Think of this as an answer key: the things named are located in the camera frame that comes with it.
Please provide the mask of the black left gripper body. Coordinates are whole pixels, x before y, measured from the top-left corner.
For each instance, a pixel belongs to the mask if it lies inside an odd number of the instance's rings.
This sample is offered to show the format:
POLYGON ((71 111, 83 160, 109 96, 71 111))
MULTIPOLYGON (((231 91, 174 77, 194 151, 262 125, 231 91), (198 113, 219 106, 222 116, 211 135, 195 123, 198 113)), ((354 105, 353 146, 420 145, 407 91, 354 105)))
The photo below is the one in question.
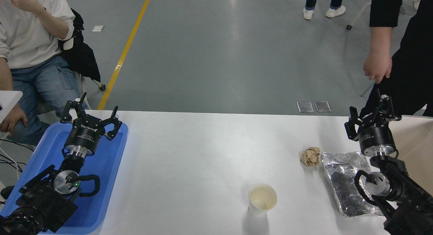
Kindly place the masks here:
POLYGON ((88 151, 95 151, 99 140, 105 133, 105 128, 101 122, 101 119, 91 115, 76 118, 65 142, 65 149, 71 151, 73 146, 80 146, 88 151))

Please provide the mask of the person's right hand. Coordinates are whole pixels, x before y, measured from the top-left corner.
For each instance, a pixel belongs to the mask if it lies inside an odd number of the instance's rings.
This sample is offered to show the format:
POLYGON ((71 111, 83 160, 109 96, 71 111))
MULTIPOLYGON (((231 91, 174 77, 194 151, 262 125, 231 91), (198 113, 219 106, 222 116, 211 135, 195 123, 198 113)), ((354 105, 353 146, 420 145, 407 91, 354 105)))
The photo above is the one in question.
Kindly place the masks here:
POLYGON ((15 128, 21 123, 23 127, 28 126, 28 118, 24 111, 17 103, 12 110, 8 113, 6 118, 1 122, 0 128, 3 133, 10 133, 11 136, 15 135, 15 128))

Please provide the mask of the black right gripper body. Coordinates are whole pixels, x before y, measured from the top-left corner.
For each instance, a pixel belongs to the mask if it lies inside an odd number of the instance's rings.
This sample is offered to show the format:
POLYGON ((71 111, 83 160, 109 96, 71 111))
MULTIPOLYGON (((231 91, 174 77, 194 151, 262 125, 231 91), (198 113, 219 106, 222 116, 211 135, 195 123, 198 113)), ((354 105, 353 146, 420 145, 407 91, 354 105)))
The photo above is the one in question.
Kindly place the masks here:
POLYGON ((361 152, 396 152, 389 123, 381 126, 359 127, 358 141, 361 152))

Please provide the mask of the person's hand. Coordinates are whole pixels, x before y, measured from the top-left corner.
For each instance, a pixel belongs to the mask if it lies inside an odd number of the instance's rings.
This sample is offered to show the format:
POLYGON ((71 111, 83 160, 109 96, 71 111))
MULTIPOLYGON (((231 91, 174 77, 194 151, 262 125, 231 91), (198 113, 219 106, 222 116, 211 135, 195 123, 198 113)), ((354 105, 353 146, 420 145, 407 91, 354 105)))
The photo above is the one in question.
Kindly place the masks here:
POLYGON ((364 75, 380 84, 391 75, 392 59, 388 50, 370 50, 363 65, 364 75))

